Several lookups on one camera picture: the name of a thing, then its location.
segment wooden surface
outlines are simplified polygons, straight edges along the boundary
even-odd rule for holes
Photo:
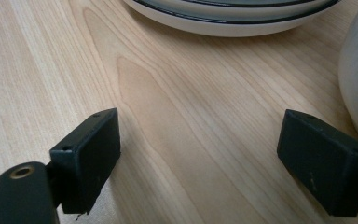
[[[1,0],[0,174],[49,162],[83,119],[117,107],[122,157],[76,223],[358,223],[329,217],[276,153],[286,108],[357,136],[337,84],[357,10],[345,0],[291,31],[216,38],[120,0]]]

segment light wood tabletop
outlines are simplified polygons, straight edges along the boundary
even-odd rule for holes
[[[285,109],[358,137],[337,82],[358,11],[247,38],[175,30],[121,0],[0,0],[0,174],[117,107],[122,155],[91,213],[61,223],[358,223],[277,157]]]

